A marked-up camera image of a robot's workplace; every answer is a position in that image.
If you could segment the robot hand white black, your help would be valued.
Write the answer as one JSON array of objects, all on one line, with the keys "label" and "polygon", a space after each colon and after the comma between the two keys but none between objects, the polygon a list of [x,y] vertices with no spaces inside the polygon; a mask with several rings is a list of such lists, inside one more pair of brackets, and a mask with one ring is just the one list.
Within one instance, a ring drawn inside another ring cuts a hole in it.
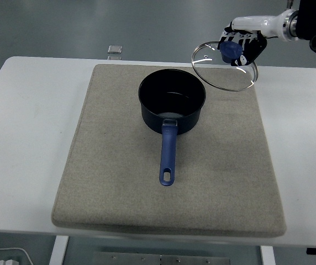
[{"label": "robot hand white black", "polygon": [[253,63],[265,50],[267,40],[293,39],[286,12],[278,16],[250,16],[233,19],[223,30],[218,50],[222,60],[231,66]]}]

